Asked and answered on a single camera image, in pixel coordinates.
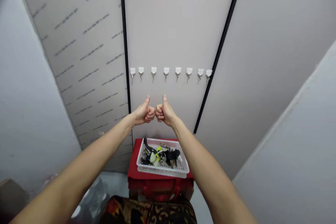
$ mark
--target white plastic basket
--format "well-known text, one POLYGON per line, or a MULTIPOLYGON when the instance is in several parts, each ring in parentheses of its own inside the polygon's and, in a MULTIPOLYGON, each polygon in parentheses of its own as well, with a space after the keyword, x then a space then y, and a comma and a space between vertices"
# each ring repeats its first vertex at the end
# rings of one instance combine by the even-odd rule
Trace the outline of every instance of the white plastic basket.
POLYGON ((136 161, 139 172, 153 173, 153 174, 159 174, 159 175, 165 175, 165 176, 171 176, 171 177, 179 177, 182 179, 187 177, 187 174, 189 173, 189 166, 188 166, 188 162, 186 160, 186 157, 184 156, 182 147, 179 142, 147 138, 147 144, 154 149, 157 149, 160 146, 160 144, 164 144, 170 148, 178 149, 180 151, 182 162, 177 160, 176 165, 173 164, 173 169, 166 163, 161 164, 161 162, 159 162, 158 167, 141 164, 140 159, 142 157, 142 153, 145 148, 145 145, 143 142, 144 142, 144 138, 142 139, 141 147, 140 147, 139 154, 138 154, 138 159, 136 161))

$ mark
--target wall panel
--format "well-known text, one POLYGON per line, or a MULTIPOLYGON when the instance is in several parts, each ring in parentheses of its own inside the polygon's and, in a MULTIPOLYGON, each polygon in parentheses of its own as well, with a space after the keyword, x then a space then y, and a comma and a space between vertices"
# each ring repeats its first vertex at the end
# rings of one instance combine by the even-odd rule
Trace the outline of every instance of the wall panel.
MULTIPOLYGON (((206 89, 205 74, 198 83, 197 69, 211 69, 231 0, 125 0, 128 63, 144 67, 130 87, 131 109, 147 95, 151 105, 162 103, 165 93, 176 114, 193 131, 206 89), (157 67, 152 82, 151 67, 157 67), (170 73, 165 82, 163 68, 170 73), (182 72, 176 82, 175 68, 182 72), (186 69, 193 68, 187 83, 186 69)), ((174 132, 157 121, 135 127, 133 137, 174 138, 174 132)))
MULTIPOLYGON (((82 148, 128 114, 120 0, 26 0, 82 148)), ((125 172, 131 135, 108 170, 125 172)))
POLYGON ((335 0, 237 0, 196 137, 233 179, 336 38, 335 0))

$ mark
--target black trim strip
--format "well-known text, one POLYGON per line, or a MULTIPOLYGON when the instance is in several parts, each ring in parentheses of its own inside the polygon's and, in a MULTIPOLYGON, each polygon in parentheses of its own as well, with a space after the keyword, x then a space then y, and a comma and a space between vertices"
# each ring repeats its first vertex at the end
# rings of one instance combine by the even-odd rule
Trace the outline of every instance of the black trim strip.
POLYGON ((225 37, 226 37, 226 34, 228 32, 228 29, 229 29, 229 25, 230 25, 230 22, 231 22, 233 11, 234 11, 235 6, 236 6, 236 2, 237 2, 237 0, 232 0, 231 1, 229 13, 227 14, 228 17, 226 18, 223 34, 222 34, 222 37, 220 39, 218 50, 217 50, 217 54, 216 54, 216 57, 215 57, 215 62, 213 63, 213 66, 212 66, 212 75, 211 75, 211 78, 210 78, 210 80, 208 82, 208 85, 206 87, 206 91, 205 91, 204 98, 203 98, 203 101, 202 101, 201 109, 199 111, 198 118, 197 118, 197 121, 196 121, 195 129, 194 129, 194 134, 196 134, 196 132, 197 132, 197 128, 198 128, 198 125, 199 125, 201 117, 202 117, 202 113, 203 113, 203 109, 204 109, 204 106, 205 106, 205 102, 206 102, 208 94, 209 94, 209 90, 210 90, 210 87, 211 87, 212 79, 214 78, 214 75, 215 75, 215 71, 216 71, 218 60, 219 60, 219 56, 221 55, 221 52, 222 52, 222 48, 223 48, 223 45, 224 45, 225 37))
MULTIPOLYGON (((124 51, 125 51, 125 64, 126 64, 126 83, 127 83, 127 99, 128 99, 128 113, 131 113, 131 93, 130 93, 130 75, 128 71, 128 51, 127 51, 127 33, 126 33, 126 11, 125 11, 125 0, 121 0, 121 13, 122 13, 122 29, 124 31, 124 51)), ((132 148, 134 148, 133 143, 133 131, 132 134, 132 148)))

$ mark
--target fist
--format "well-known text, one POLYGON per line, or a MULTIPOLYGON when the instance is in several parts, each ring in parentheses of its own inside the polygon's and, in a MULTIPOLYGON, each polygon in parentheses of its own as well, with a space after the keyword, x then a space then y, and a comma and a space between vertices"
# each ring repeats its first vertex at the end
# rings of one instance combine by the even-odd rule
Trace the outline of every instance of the fist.
POLYGON ((147 96, 147 99, 142 103, 132 114, 134 115, 135 125, 143 123, 150 123, 154 119, 155 109, 148 106, 151 98, 147 96))
POLYGON ((168 126, 172 126, 177 116, 173 111, 173 108, 169 105, 167 97, 164 94, 162 98, 163 103, 156 106, 156 118, 159 122, 164 122, 168 126))

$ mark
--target white hook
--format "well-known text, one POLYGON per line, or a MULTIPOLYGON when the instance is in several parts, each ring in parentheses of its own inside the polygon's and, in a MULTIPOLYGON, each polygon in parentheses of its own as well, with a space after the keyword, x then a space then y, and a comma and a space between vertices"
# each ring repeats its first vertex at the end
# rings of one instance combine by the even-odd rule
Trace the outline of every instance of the white hook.
POLYGON ((204 69, 199 69, 197 71, 197 76, 198 76, 198 82, 197 82, 197 84, 200 82, 200 80, 201 80, 201 78, 203 76, 203 73, 204 73, 204 69))
POLYGON ((206 70, 205 71, 205 76, 206 76, 206 81, 208 82, 210 80, 210 76, 212 74, 212 70, 206 70))
POLYGON ((144 68, 139 68, 140 82, 142 81, 142 75, 144 74, 144 68))
POLYGON ((164 76, 165 76, 165 82, 166 82, 166 80, 167 80, 167 76, 168 76, 168 74, 169 74, 169 68, 163 68, 163 74, 164 74, 164 76))
POLYGON ((130 68, 129 72, 131 74, 131 78, 132 78, 132 84, 133 84, 133 76, 135 75, 135 68, 130 68))
POLYGON ((152 81, 152 83, 154 82, 154 75, 156 74, 156 68, 153 68, 152 67, 152 76, 153 76, 153 81, 152 81))
POLYGON ((190 75, 192 74, 192 72, 193 72, 192 68, 187 68, 187 76, 188 76, 187 83, 188 83, 188 80, 189 80, 190 75))
POLYGON ((175 69, 176 82, 177 82, 177 79, 179 78, 179 75, 180 75, 180 73, 181 73, 181 70, 182 70, 182 68, 176 68, 176 69, 175 69))

